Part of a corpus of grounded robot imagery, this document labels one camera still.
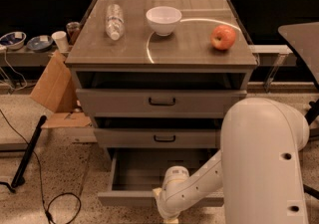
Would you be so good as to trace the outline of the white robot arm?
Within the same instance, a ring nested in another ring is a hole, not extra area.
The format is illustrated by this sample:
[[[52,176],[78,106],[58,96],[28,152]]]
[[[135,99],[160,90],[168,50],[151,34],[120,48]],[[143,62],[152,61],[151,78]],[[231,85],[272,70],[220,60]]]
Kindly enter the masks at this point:
[[[298,110],[273,100],[248,98],[227,112],[220,150],[195,174],[174,166],[154,190],[159,214],[177,220],[222,189],[226,224],[308,224],[298,151],[309,138]]]

